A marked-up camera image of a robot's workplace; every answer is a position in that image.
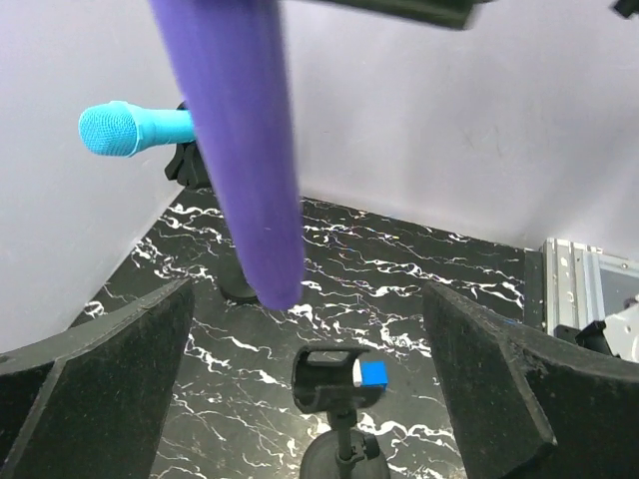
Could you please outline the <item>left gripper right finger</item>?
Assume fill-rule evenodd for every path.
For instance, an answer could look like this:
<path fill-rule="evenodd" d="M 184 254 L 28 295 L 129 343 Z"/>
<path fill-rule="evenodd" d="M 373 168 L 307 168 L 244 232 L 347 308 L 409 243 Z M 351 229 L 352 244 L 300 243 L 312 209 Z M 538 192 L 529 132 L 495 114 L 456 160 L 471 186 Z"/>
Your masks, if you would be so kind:
<path fill-rule="evenodd" d="M 635 478 L 638 366 L 436 283 L 426 337 L 469 478 Z"/>

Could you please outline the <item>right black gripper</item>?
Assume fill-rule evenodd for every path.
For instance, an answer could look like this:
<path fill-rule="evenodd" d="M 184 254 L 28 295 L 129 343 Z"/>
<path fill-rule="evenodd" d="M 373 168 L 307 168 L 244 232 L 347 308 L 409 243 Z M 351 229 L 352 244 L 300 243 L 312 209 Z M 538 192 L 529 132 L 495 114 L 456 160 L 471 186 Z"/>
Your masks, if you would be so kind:
<path fill-rule="evenodd" d="M 465 30 L 473 15 L 491 0 L 329 0 L 329 3 L 448 30 Z"/>

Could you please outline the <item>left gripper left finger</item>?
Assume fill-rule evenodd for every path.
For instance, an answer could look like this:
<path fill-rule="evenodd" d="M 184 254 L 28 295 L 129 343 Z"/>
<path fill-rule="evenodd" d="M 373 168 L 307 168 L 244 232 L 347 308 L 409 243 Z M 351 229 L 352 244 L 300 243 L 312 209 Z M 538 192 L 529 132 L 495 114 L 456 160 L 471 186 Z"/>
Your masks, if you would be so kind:
<path fill-rule="evenodd" d="M 194 308 L 175 280 L 2 353 L 2 477 L 149 477 Z"/>

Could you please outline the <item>round base mic stand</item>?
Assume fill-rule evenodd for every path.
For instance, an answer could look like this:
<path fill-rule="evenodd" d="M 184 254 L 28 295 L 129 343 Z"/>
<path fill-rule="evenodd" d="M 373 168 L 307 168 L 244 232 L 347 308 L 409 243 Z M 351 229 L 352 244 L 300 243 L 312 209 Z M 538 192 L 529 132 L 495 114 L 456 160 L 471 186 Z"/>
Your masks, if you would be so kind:
<path fill-rule="evenodd" d="M 381 387 L 353 385 L 353 365 L 369 352 L 352 345 L 306 345 L 298 350 L 291 379 L 295 406 L 303 414 L 324 413 L 329 425 L 304 452 L 301 478 L 390 476 L 377 437 L 356 428 L 357 413 L 375 406 L 385 394 Z"/>

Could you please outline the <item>purple microphone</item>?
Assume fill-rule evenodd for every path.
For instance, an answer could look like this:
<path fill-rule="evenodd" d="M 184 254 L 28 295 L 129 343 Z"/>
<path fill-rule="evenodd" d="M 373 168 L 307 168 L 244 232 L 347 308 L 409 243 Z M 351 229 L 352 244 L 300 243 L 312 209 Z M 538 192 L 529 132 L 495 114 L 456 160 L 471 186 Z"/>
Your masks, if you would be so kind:
<path fill-rule="evenodd" d="M 151 6 L 245 277 L 263 306 L 289 309 L 305 253 L 280 5 Z"/>

